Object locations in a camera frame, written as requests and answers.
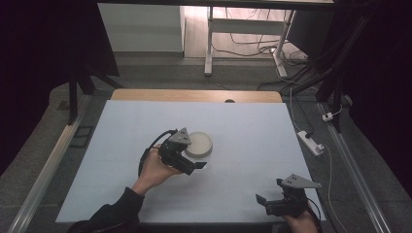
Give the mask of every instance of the gray floor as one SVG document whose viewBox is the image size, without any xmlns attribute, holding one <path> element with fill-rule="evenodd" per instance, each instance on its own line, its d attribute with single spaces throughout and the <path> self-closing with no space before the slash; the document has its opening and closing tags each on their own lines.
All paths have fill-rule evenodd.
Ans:
<svg viewBox="0 0 412 233">
<path fill-rule="evenodd" d="M 116 81 L 128 88 L 182 88 L 182 89 L 232 89 L 256 90 L 260 83 L 279 81 L 274 72 L 273 61 L 268 60 L 215 60 L 213 76 L 203 76 L 202 59 L 183 59 L 165 54 L 117 54 L 120 78 Z M 298 67 L 288 67 L 293 74 Z M 70 188 L 76 171 L 86 152 L 88 137 L 99 119 L 105 101 L 113 89 L 93 79 L 98 90 L 91 98 L 78 135 L 72 140 L 59 168 L 32 218 L 27 232 L 65 232 L 68 225 L 55 223 L 56 215 Z M 262 90 L 278 91 L 285 83 L 267 85 Z M 332 183 L 330 202 L 348 232 L 376 232 L 345 165 L 331 140 L 327 125 L 321 119 L 318 103 L 314 100 L 315 89 L 308 89 L 297 96 L 302 110 L 315 128 L 314 140 L 328 146 L 330 154 L 314 157 L 301 145 L 303 155 L 314 181 L 327 187 L 329 183 L 329 161 L 332 159 Z M 290 104 L 289 96 L 283 97 L 294 121 L 300 129 L 309 131 L 310 125 L 296 98 Z M 12 224 L 31 186 L 51 154 L 68 119 L 68 85 L 56 88 L 51 93 L 51 102 L 44 117 L 32 136 L 27 140 L 16 160 L 0 180 L 0 232 L 6 232 Z M 411 232 L 412 201 L 400 186 L 379 153 L 370 145 L 348 116 L 349 106 L 342 110 L 342 134 L 358 162 L 365 179 L 373 191 L 392 232 Z M 330 208 L 327 188 L 319 190 L 324 202 L 328 221 L 325 232 L 344 232 Z"/>
</svg>

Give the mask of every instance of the power strip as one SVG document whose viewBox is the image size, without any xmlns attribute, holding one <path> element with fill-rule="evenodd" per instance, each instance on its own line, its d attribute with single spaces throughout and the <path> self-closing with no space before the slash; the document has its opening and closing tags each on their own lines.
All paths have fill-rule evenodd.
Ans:
<svg viewBox="0 0 412 233">
<path fill-rule="evenodd" d="M 318 156 L 322 153 L 324 153 L 323 149 L 325 148 L 324 145 L 319 144 L 317 145 L 315 141 L 313 141 L 312 138 L 306 138 L 306 131 L 300 131 L 297 133 L 297 136 L 299 136 L 299 139 L 306 145 L 306 147 L 315 155 Z"/>
</svg>

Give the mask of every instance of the black cable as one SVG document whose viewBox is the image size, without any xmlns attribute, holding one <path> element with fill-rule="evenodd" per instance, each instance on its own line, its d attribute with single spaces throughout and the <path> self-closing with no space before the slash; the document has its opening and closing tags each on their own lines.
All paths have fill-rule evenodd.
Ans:
<svg viewBox="0 0 412 233">
<path fill-rule="evenodd" d="M 261 52 L 252 53 L 252 54 L 240 54 L 240 53 L 236 53 L 236 52 L 229 51 L 229 50 L 218 50 L 213 46 L 213 44 L 212 44 L 212 48 L 213 48 L 213 50 L 216 50 L 216 51 L 227 52 L 227 53 L 231 53 L 231 54 L 235 54 L 235 55 L 239 55 L 239 56 L 255 56 L 255 55 L 260 55 L 261 54 Z"/>
<path fill-rule="evenodd" d="M 137 173 L 137 176 L 140 177 L 140 174 L 142 173 L 142 169 L 143 169 L 143 164 L 146 161 L 146 158 L 148 157 L 148 154 L 150 152 L 150 150 L 152 148 L 155 147 L 155 144 L 157 143 L 158 140 L 160 140 L 162 137 L 164 137 L 166 134 L 175 134 L 176 132 L 178 132 L 177 130 L 167 130 L 166 132 L 160 134 L 160 136 L 158 136 L 153 142 L 152 144 L 145 149 L 145 151 L 142 154 L 142 157 L 140 157 L 140 162 L 139 162 L 139 172 Z"/>
<path fill-rule="evenodd" d="M 302 71 L 302 73 L 301 73 L 301 74 L 298 73 L 298 74 L 290 77 L 290 78 L 287 80 L 289 83 L 286 84 L 286 85 L 279 91 L 279 93 L 280 93 L 281 95 L 283 95 L 283 92 L 284 92 L 287 88 L 289 88 L 290 86 L 292 86 L 293 84 L 295 84 L 297 80 L 299 80 L 301 77 L 303 77 L 303 76 L 304 76 L 307 72 L 309 72 L 311 69 L 312 69 L 312 67 L 309 66 L 309 65 L 304 66 L 304 67 L 300 70 L 300 71 Z"/>
<path fill-rule="evenodd" d="M 250 17 L 248 17 L 247 19 L 253 17 L 253 16 L 256 14 L 256 11 L 257 11 L 257 9 L 254 9 L 254 10 L 253 10 L 253 15 L 250 16 Z M 226 12 L 226 18 L 229 18 L 228 16 L 230 16 L 230 18 L 233 18 L 233 16 L 231 15 L 231 13 L 229 12 L 229 10 L 228 10 L 227 8 L 225 8 L 225 12 Z M 270 10 L 269 10 L 269 13 L 267 14 L 266 20 L 269 19 L 269 14 L 270 14 Z M 258 46 L 260 43 L 272 43 L 272 42 L 278 42 L 278 41 L 279 41 L 279 40 L 262 41 L 262 40 L 261 40 L 262 37 L 260 37 L 260 41 L 258 41 L 258 42 L 236 42 L 236 41 L 233 39 L 232 33 L 230 33 L 230 38 L 231 38 L 231 40 L 232 40 L 232 42 L 233 42 L 234 44 L 238 44 L 238 45 L 254 45 L 254 44 L 257 44 L 257 46 Z"/>
<path fill-rule="evenodd" d="M 286 81 L 289 81 L 289 80 L 291 80 L 291 79 L 293 79 L 294 77 L 296 77 L 297 75 L 299 75 L 300 74 L 300 72 L 302 72 L 303 70 L 305 70 L 306 68 L 308 68 L 309 66 L 305 66 L 305 67 L 303 67 L 303 68 L 301 68 L 299 71 L 297 71 L 296 72 L 296 74 L 294 74 L 293 76 L 291 76 L 288 80 L 286 80 Z M 274 83 L 278 83 L 278 81 L 274 81 L 274 82 L 268 82 L 268 83 L 261 83 L 261 84 L 259 84 L 258 86 L 257 86 L 257 90 L 260 90 L 263 86 L 265 86 L 265 85 L 269 85 L 269 84 L 274 84 Z"/>
</svg>

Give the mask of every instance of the white table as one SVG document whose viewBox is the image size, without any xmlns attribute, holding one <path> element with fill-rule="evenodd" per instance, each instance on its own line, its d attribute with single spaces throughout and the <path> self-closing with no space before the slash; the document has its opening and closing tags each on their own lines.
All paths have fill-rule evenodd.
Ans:
<svg viewBox="0 0 412 233">
<path fill-rule="evenodd" d="M 137 179 L 144 149 L 162 132 L 183 127 L 213 138 L 210 160 L 151 190 L 142 222 L 282 220 L 267 216 L 255 194 L 282 199 L 276 179 L 295 173 L 310 180 L 285 104 L 108 101 L 56 221 L 88 219 L 113 204 Z M 320 206 L 315 190 L 306 193 Z"/>
</svg>

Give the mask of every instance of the hand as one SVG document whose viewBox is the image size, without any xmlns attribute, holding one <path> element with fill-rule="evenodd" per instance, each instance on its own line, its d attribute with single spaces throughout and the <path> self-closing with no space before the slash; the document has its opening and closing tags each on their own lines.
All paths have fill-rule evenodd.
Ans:
<svg viewBox="0 0 412 233">
<path fill-rule="evenodd" d="M 317 233 L 318 229 L 316 228 L 315 220 L 307 212 L 303 212 L 297 218 L 292 216 L 283 216 L 285 221 L 288 223 L 291 231 L 293 233 Z"/>
<path fill-rule="evenodd" d="M 164 165 L 158 154 L 158 148 L 160 145 L 156 145 L 152 148 L 143 164 L 142 173 L 139 180 L 131 188 L 133 191 L 140 195 L 145 195 L 152 187 L 158 186 L 169 177 L 173 175 L 182 174 L 179 170 Z"/>
</svg>

